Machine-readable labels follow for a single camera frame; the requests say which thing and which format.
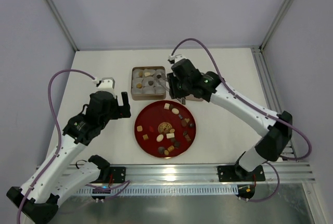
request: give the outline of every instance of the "white table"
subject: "white table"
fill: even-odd
[[[244,96],[266,107],[262,87],[249,48],[212,49],[224,78]],[[98,154],[112,164],[195,164],[233,163],[258,140],[259,136],[244,122],[226,110],[206,102],[189,102],[186,107],[192,112],[197,123],[197,135],[193,145],[179,157],[172,159],[155,158],[146,154],[134,137],[134,122],[139,112],[153,101],[133,101],[130,94],[131,71],[135,66],[165,66],[170,49],[138,51],[83,51],[77,52],[73,69],[84,70],[93,76],[114,77],[116,93],[129,93],[132,116],[129,119],[113,120],[108,123],[101,135],[77,157],[89,159]],[[184,54],[201,71],[214,71],[214,67],[201,49],[182,49]],[[89,102],[89,95],[96,92],[90,78],[71,73],[60,106],[58,120],[63,129],[67,121],[77,115],[83,104]],[[48,154],[57,143],[56,130],[53,131]]]

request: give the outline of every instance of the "red plate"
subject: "red plate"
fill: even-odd
[[[182,120],[178,115],[172,113],[171,110],[164,109],[165,103],[169,103],[170,105],[173,105],[174,108],[178,109],[179,114],[183,119],[189,119],[187,126],[182,126]],[[164,147],[167,150],[168,147],[173,145],[171,139],[167,139],[166,135],[170,126],[168,124],[163,124],[164,122],[169,123],[172,126],[175,130],[175,138],[180,142],[179,148],[175,148],[173,151],[169,152],[169,155],[160,154],[158,151],[159,147]],[[190,123],[194,124],[193,128],[189,127]],[[142,126],[143,130],[141,132],[137,131],[138,126]],[[157,142],[156,138],[161,134],[161,131],[164,133],[164,138],[161,142]],[[191,141],[188,142],[183,136],[184,131],[187,131]],[[135,121],[134,133],[138,144],[146,153],[155,157],[170,158],[180,155],[192,145],[196,136],[196,125],[193,115],[182,104],[173,101],[158,101],[149,104],[140,112]],[[149,139],[144,140],[143,135],[145,134],[148,135]]]

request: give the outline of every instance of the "gray floor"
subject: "gray floor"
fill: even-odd
[[[255,198],[267,196],[274,185],[257,185]],[[72,197],[59,210],[70,211],[90,201]],[[203,224],[203,223],[314,223],[301,185],[281,186],[264,203],[246,203],[236,196],[121,197],[91,203],[70,215],[57,214],[50,222],[78,224]]]

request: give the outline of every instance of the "beige box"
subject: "beige box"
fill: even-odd
[[[165,97],[167,96],[167,92],[165,91],[163,94],[133,94],[132,93],[132,80],[133,80],[133,71],[136,69],[153,69],[153,70],[157,70],[157,69],[162,69],[164,70],[165,73],[165,68],[163,66],[142,66],[142,67],[134,67],[132,69],[132,73],[131,73],[131,95],[132,95],[132,99],[135,101],[143,101],[143,100],[163,100],[165,99]]]

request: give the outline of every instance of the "gray wall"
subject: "gray wall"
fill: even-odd
[[[17,208],[5,197],[45,158],[53,130],[47,85],[71,66],[74,51],[44,0],[0,0],[0,216],[15,223]],[[67,77],[55,82],[58,109]]]
[[[259,45],[283,0],[54,0],[78,48]]]
[[[265,50],[284,106],[313,143],[309,161],[333,206],[333,3],[294,0]]]

